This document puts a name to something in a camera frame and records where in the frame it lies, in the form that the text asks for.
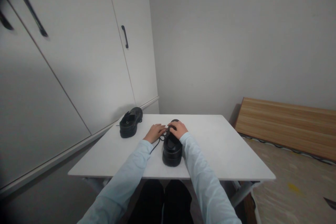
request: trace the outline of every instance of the tabletop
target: tabletop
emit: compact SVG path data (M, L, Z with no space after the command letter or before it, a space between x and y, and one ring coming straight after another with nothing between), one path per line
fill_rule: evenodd
M179 119L194 136L219 180L266 181L275 175L222 115L144 114L135 136L121 138L119 123L69 171L80 177L113 177L153 124ZM162 161L163 141L153 150L143 178L189 179L184 157L177 167Z

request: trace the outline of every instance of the black handle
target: black handle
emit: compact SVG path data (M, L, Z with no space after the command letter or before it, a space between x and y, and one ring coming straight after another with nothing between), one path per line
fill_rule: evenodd
M7 18L0 11L0 21L4 25L4 27L8 30L14 30L13 26L8 22Z
M43 28L41 22L39 21L39 18L37 17L32 5L30 4L29 0L23 0L25 2L25 4L27 5L30 13L33 15L33 18L38 26L38 28L40 29L40 33L42 34L43 37L48 37L47 32L45 31L45 29Z
M128 41L127 41L127 36L126 36L126 29L125 26L121 26L122 30L124 31L125 34L125 39L126 39L126 48L128 48Z

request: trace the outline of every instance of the person's right hand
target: person's right hand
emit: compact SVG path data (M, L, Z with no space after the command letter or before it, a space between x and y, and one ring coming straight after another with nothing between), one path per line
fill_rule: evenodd
M176 128L176 130L174 130L172 127L170 127L170 132L174 134L174 136L176 136L176 138L178 140L180 140L180 138L186 133L188 132L186 126L181 123L180 121L176 122L171 122L168 124L168 126L174 126Z

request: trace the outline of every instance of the yellow stain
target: yellow stain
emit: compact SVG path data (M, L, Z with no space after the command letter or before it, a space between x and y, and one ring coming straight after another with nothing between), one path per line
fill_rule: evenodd
M295 192L296 195L302 196L302 197L304 196L304 194L300 191L299 188L296 187L296 185L294 185L292 183L288 183L287 186L288 186L289 190Z

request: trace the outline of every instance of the person's left hand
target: person's left hand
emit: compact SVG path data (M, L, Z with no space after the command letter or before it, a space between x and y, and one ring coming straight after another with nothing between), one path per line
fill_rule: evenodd
M154 124L147 135L143 138L144 140L154 143L164 132L166 132L167 128L165 125Z

